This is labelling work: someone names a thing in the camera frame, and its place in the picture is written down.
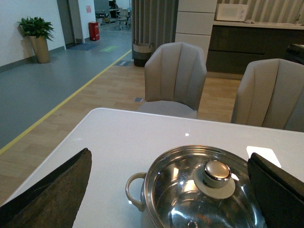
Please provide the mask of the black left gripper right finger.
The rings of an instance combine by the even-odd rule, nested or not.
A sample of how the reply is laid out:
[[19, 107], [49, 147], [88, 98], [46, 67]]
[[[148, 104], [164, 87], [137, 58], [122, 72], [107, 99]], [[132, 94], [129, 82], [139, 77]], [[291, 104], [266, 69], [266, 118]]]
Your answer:
[[255, 198], [269, 228], [304, 226], [304, 183], [257, 153], [247, 170]]

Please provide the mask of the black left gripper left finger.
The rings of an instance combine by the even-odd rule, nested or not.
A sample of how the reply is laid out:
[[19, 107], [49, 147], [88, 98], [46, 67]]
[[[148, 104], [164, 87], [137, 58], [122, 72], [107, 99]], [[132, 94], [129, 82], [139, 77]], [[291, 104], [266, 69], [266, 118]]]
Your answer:
[[2, 228], [71, 228], [86, 192], [92, 154], [84, 148], [0, 208]]

